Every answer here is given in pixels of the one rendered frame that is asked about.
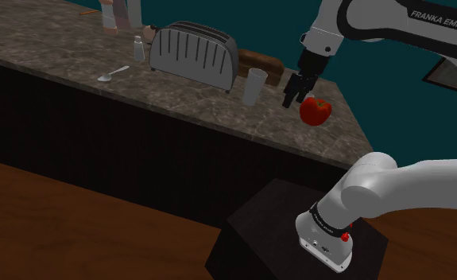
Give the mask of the brown bread loaf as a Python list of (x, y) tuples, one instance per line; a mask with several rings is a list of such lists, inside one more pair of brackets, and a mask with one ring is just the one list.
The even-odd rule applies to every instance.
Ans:
[(238, 76), (246, 78), (251, 68), (259, 68), (268, 75), (265, 84), (276, 87), (284, 74), (283, 63), (272, 56), (247, 49), (238, 50)]

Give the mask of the grey cup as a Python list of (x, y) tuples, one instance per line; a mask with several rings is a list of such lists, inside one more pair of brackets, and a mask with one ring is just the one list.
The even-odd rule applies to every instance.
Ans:
[(248, 71), (242, 102), (244, 105), (253, 106), (266, 82), (268, 74), (259, 69), (251, 68)]

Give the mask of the framed wall picture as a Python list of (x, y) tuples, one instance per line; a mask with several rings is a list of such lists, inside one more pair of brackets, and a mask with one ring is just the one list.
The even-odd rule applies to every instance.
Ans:
[(438, 87), (457, 91), (457, 67), (446, 58), (441, 58), (422, 80)]

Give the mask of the white and brown bottle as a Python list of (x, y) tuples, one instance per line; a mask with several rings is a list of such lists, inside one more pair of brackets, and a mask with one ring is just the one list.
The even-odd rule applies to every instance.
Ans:
[(116, 35), (118, 29), (114, 19), (113, 0), (99, 0), (101, 4), (103, 31), (106, 34)]

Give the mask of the grey toaster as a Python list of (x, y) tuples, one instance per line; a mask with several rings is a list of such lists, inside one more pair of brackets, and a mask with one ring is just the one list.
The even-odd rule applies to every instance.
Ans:
[(229, 92), (238, 75), (238, 46), (220, 30), (191, 21), (151, 25), (149, 66)]

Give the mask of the dark counter cabinet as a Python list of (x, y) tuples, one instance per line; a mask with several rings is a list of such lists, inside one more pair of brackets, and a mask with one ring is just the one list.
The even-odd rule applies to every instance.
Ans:
[(344, 169), (0, 65), (0, 163), (202, 224)]

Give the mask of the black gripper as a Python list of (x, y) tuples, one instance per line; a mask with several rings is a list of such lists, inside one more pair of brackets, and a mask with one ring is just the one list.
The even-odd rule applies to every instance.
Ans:
[(304, 49), (298, 61), (299, 75), (293, 73), (284, 89), (282, 106), (289, 108), (296, 96), (298, 103), (304, 102), (306, 95), (314, 88), (317, 76), (320, 76), (327, 66), (327, 58)]

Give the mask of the silver spoon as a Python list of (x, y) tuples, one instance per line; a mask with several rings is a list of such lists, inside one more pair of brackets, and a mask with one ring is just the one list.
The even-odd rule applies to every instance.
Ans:
[(128, 69), (129, 67), (130, 67), (129, 65), (126, 65), (126, 66), (123, 66), (123, 67), (121, 67), (121, 68), (119, 68), (119, 69), (114, 70), (113, 72), (108, 72), (107, 74), (104, 74), (104, 75), (100, 76), (100, 77), (97, 79), (97, 81), (101, 81), (101, 82), (110, 81), (113, 74), (115, 74), (115, 73), (117, 73), (117, 72), (122, 72), (122, 71)]

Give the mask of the dark robot stand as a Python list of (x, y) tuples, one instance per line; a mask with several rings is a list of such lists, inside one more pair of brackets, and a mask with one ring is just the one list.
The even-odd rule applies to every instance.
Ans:
[(296, 217), (323, 193), (275, 179), (228, 217), (206, 262), (214, 280), (379, 280), (388, 239), (366, 221), (352, 227), (349, 267), (335, 273), (299, 244)]

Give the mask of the grey salt shaker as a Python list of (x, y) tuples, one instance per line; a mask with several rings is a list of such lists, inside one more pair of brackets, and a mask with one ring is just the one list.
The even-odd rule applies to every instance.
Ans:
[(136, 61), (145, 60), (144, 45), (140, 36), (134, 37), (134, 59)]

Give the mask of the brown round object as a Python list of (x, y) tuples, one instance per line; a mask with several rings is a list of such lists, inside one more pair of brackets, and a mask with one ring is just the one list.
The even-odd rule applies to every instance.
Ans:
[(143, 28), (142, 34), (143, 38), (147, 43), (152, 43), (154, 37), (156, 36), (157, 32), (160, 31), (161, 28), (155, 25), (147, 25)]

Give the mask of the grey bottle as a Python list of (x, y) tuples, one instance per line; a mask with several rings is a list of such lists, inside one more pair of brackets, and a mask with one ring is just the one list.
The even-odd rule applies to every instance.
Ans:
[(127, 9), (128, 9), (130, 26), (133, 28), (142, 27), (141, 0), (127, 0)]

